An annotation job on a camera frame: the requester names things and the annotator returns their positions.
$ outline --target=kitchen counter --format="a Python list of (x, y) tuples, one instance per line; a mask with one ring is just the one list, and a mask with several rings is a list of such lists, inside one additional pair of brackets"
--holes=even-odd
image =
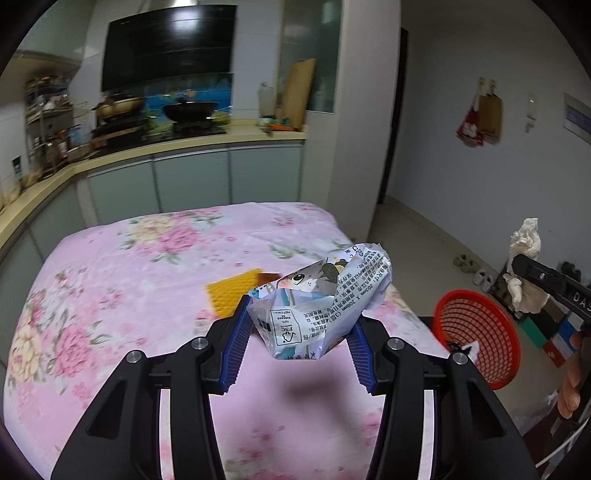
[(187, 148), (199, 148), (215, 145), (225, 145), (245, 142), (276, 142), (288, 140), (305, 140), (305, 132), (275, 132), (269, 136), (261, 131), (252, 121), (235, 121), (226, 127), (224, 135), (211, 135), (208, 137), (194, 137), (183, 140), (172, 140), (152, 145), (146, 145), (130, 150), (105, 155), (100, 158), (84, 160), (68, 165), (48, 179), (33, 185), (12, 204), (0, 213), (0, 248), (9, 240), (20, 224), (38, 207), (43, 200), (49, 197), (62, 184), (72, 177), (101, 168), (117, 162), (131, 160), (146, 155), (156, 155)]

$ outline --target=human hand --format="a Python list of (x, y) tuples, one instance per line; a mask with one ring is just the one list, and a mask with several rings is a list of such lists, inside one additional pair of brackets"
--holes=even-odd
[[(571, 345), (577, 350), (581, 348), (582, 341), (583, 334), (580, 332), (575, 333), (570, 339)], [(575, 410), (579, 408), (581, 395), (579, 395), (578, 386), (581, 383), (581, 377), (581, 359), (577, 352), (567, 361), (566, 375), (558, 394), (558, 411), (565, 419), (572, 417)]]

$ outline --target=bottle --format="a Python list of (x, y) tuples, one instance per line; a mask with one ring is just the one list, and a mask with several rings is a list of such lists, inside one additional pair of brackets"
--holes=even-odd
[(261, 83), (258, 89), (259, 97), (259, 117), (275, 115), (275, 89), (267, 86), (265, 82)]

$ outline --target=pink floral bedsheet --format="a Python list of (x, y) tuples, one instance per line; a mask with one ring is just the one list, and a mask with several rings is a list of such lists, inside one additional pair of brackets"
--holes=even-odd
[[(43, 265), (15, 332), (4, 387), (8, 430), (49, 479), (85, 408), (128, 351), (160, 355), (207, 332), (216, 316), (205, 285), (253, 268), (288, 274), (349, 243), (330, 214), (306, 203), (152, 215), (64, 239)], [(420, 351), (447, 356), (395, 288), (366, 315)], [(318, 361), (278, 361), (254, 333), (238, 382), (210, 399), (229, 480), (365, 478), (383, 398), (358, 383), (346, 343)], [(424, 478), (431, 401), (426, 395)], [(161, 431), (169, 480), (166, 392)]]

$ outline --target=wok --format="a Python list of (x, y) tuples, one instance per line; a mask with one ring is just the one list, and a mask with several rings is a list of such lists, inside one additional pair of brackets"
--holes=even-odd
[(144, 106), (144, 97), (131, 97), (126, 95), (113, 95), (93, 108), (96, 119), (99, 122), (109, 122), (114, 117), (133, 113)]
[(216, 107), (217, 102), (188, 102), (185, 98), (177, 98), (177, 103), (164, 106), (164, 113), (173, 122), (184, 124), (205, 120)]

